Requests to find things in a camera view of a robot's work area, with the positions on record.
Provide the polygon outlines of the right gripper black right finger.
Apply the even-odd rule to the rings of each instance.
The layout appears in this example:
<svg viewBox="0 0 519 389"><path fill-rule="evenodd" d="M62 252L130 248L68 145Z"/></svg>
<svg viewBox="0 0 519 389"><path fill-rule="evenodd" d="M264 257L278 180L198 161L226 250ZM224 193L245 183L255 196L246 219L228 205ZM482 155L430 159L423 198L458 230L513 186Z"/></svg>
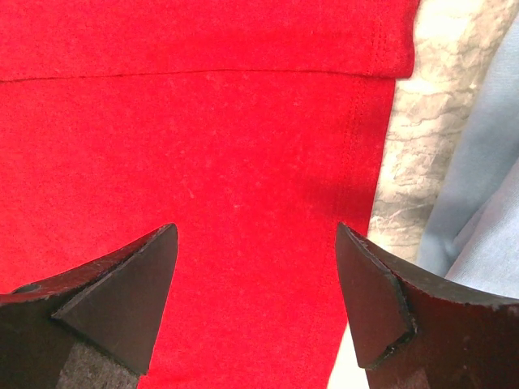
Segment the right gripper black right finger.
<svg viewBox="0 0 519 389"><path fill-rule="evenodd" d="M455 284L337 227L358 366L372 388L515 388L518 302Z"/></svg>

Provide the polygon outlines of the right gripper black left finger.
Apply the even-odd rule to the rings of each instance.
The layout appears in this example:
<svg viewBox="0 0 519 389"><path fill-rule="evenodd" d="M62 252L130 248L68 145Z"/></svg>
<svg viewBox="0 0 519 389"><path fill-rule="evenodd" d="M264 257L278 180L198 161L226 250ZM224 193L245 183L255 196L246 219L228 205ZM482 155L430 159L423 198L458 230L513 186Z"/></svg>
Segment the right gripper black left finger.
<svg viewBox="0 0 519 389"><path fill-rule="evenodd" d="M173 224L1 297L4 388L134 388L148 372L178 254Z"/></svg>

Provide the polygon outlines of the red t shirt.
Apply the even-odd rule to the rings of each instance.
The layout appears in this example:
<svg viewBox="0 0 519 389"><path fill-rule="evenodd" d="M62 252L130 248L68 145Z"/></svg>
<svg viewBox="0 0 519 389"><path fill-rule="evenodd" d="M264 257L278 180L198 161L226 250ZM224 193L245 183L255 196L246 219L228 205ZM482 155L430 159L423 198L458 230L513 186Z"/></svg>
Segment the red t shirt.
<svg viewBox="0 0 519 389"><path fill-rule="evenodd" d="M324 388L416 1L4 1L1 288L174 223L143 388Z"/></svg>

